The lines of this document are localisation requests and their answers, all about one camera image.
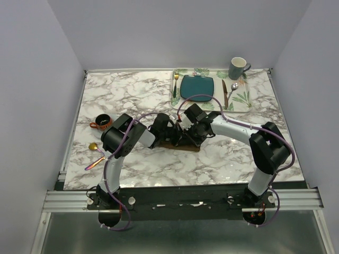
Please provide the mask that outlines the brown cloth napkin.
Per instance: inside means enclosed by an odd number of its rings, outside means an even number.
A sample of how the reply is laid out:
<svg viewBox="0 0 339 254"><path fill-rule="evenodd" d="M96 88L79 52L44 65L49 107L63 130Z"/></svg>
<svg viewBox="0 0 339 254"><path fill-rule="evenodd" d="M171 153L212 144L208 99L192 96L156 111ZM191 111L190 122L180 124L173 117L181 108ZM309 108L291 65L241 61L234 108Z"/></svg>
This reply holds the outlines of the brown cloth napkin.
<svg viewBox="0 0 339 254"><path fill-rule="evenodd" d="M194 145L193 143L178 143L174 144L171 141L161 141L159 143L159 147L166 148L166 149L172 149L172 150L181 150L181 151L192 151L192 152L199 152L201 149L201 146Z"/></svg>

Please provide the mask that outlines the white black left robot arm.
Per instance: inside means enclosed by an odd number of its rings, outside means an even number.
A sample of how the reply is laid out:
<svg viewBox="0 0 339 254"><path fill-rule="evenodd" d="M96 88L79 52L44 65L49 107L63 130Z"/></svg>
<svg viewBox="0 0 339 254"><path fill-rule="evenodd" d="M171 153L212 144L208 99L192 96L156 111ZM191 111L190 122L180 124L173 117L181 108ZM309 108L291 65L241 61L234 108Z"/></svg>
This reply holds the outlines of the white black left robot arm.
<svg viewBox="0 0 339 254"><path fill-rule="evenodd" d="M101 182L96 187L99 202L106 209L114 208L120 188L120 173L125 157L139 142L147 148L160 146L169 141L175 129L174 120L167 114L157 114L153 124L148 128L138 119L124 113L102 133L103 149L109 152Z"/></svg>

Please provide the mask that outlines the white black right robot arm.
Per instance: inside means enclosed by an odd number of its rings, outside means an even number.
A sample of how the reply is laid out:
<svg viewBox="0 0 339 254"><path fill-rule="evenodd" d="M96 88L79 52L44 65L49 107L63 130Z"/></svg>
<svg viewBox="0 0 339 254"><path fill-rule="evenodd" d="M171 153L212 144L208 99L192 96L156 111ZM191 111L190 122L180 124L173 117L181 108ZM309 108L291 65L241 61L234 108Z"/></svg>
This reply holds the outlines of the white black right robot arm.
<svg viewBox="0 0 339 254"><path fill-rule="evenodd" d="M250 146L256 169L244 193L244 202L249 207L256 207L263 201L273 176L292 154L291 146L272 122L250 125L226 118L220 112L207 114L197 104L178 118L182 130L196 142L204 141L208 136L222 135Z"/></svg>

